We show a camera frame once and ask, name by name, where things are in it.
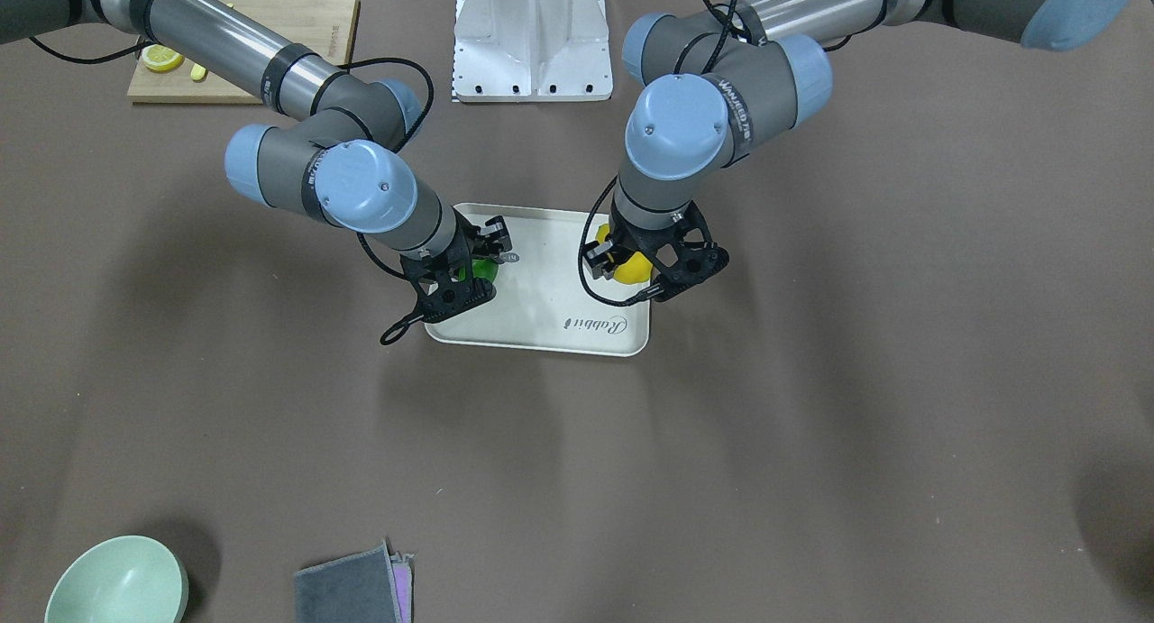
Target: gray cloth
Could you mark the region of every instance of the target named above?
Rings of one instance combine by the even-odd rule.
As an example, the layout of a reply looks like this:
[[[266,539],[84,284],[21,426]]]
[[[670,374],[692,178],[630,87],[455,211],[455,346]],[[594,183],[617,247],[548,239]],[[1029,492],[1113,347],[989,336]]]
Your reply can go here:
[[[398,558],[407,569],[409,558]],[[297,623],[404,623],[384,545],[295,573]]]

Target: yellow lemon piece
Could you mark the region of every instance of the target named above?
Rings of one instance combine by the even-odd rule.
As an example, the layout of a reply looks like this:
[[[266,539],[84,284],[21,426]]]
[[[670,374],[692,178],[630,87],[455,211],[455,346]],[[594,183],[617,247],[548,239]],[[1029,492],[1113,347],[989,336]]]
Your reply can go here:
[[[185,55],[180,55],[166,45],[152,44],[141,52],[141,61],[148,66],[149,72],[165,73],[180,66],[185,61]]]
[[[605,238],[608,237],[609,225],[601,225],[601,227],[597,230],[597,241],[605,241]],[[638,283],[647,283],[652,277],[653,263],[649,262],[649,258],[644,256],[640,250],[632,254],[628,261],[617,265],[617,268],[613,270],[613,280],[622,283],[622,285],[638,285]]]

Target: light blue cap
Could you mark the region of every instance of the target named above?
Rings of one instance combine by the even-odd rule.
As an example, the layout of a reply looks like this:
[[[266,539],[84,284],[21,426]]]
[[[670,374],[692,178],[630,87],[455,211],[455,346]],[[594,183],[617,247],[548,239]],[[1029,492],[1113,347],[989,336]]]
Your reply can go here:
[[[360,233],[397,228],[417,208],[417,177],[409,164],[370,140],[330,148],[317,163],[314,187],[334,222]]]
[[[833,68],[822,44],[817,44],[808,35],[782,37],[777,39],[777,44],[786,52],[789,68],[794,73],[794,88],[797,90],[796,127],[818,113],[833,96]]]
[[[621,59],[625,63],[625,72],[629,72],[630,76],[635,81],[640,82],[640,84],[645,84],[642,75],[642,57],[645,53],[645,40],[649,38],[654,24],[660,22],[661,18],[666,18],[666,16],[673,15],[667,15],[665,12],[650,12],[650,14],[634,22],[629,31],[625,32],[625,45],[621,48]]]
[[[272,126],[243,126],[232,134],[224,151],[224,174],[233,190],[256,203],[268,207],[261,195],[260,179],[256,177],[256,153],[261,150],[261,138]]]
[[[660,76],[643,90],[625,127],[625,151],[642,174],[683,180],[721,151],[729,108],[705,77]]]
[[[1104,31],[1130,0],[1046,0],[1021,35],[1024,47],[1073,51]]]
[[[395,77],[376,81],[376,84],[384,85],[384,88],[392,92],[392,97],[397,98],[397,105],[400,105],[400,114],[405,118],[405,133],[409,133],[409,130],[413,129],[413,122],[417,122],[417,117],[420,117],[421,111],[425,110],[425,105],[421,105],[420,98],[417,98],[413,89],[410,89],[405,82],[395,80]]]

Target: wooden cutting board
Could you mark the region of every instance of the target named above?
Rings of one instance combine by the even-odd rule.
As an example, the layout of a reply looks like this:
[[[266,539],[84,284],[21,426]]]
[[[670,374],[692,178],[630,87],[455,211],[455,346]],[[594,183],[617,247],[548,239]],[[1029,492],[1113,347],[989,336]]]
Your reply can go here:
[[[346,63],[357,31],[358,0],[220,0],[235,10],[301,43],[331,63]],[[167,73],[153,73],[137,61],[128,84],[132,102],[188,102],[210,105],[258,105],[256,97],[209,72],[204,81],[192,81],[193,61],[185,60]]]

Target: green object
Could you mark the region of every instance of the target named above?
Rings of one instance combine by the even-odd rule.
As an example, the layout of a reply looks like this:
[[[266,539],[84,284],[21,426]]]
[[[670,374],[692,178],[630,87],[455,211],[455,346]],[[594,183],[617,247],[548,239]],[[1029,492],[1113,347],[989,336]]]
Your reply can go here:
[[[497,270],[500,270],[500,267],[494,261],[473,258],[474,278],[485,278],[485,280],[493,283],[497,278]],[[465,280],[465,270],[457,272],[457,280]]]
[[[177,623],[188,576],[164,545],[126,535],[76,558],[52,590],[44,623]]]

